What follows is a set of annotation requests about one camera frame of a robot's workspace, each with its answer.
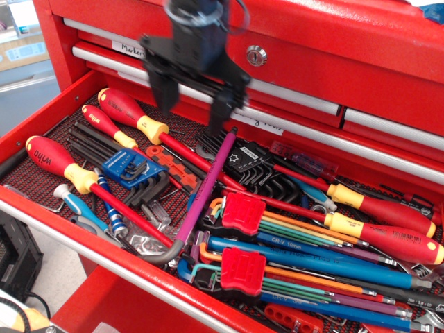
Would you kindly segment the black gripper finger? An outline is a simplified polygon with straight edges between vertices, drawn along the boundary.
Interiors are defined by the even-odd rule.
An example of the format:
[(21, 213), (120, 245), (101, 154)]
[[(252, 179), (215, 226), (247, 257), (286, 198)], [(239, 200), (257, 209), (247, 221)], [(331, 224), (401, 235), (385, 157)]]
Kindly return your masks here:
[(145, 68), (157, 107), (167, 116), (179, 100), (178, 83), (171, 75), (173, 68), (169, 64), (148, 61), (145, 62)]
[(235, 90), (231, 88), (210, 89), (207, 93), (213, 99), (210, 108), (210, 120), (207, 134), (217, 135), (223, 124), (230, 118), (234, 109), (242, 109), (246, 100), (246, 89)]

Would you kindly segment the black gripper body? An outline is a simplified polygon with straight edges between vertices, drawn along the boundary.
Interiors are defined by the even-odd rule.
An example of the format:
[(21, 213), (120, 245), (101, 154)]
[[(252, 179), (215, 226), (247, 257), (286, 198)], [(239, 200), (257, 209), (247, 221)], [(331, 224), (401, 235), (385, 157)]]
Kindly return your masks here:
[(169, 64), (179, 85), (207, 94), (210, 89), (246, 88), (250, 76), (226, 52), (226, 15), (171, 15), (171, 37), (144, 35), (145, 62)]

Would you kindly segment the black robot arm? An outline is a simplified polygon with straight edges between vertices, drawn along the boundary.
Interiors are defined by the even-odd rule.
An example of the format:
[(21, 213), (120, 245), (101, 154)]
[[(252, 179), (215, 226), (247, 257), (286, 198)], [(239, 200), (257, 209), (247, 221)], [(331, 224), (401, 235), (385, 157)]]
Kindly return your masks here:
[(168, 114), (184, 85), (212, 98), (209, 135), (219, 134), (232, 111), (242, 108), (251, 77), (227, 54), (227, 1), (167, 1), (173, 36), (143, 36), (144, 68), (158, 108)]

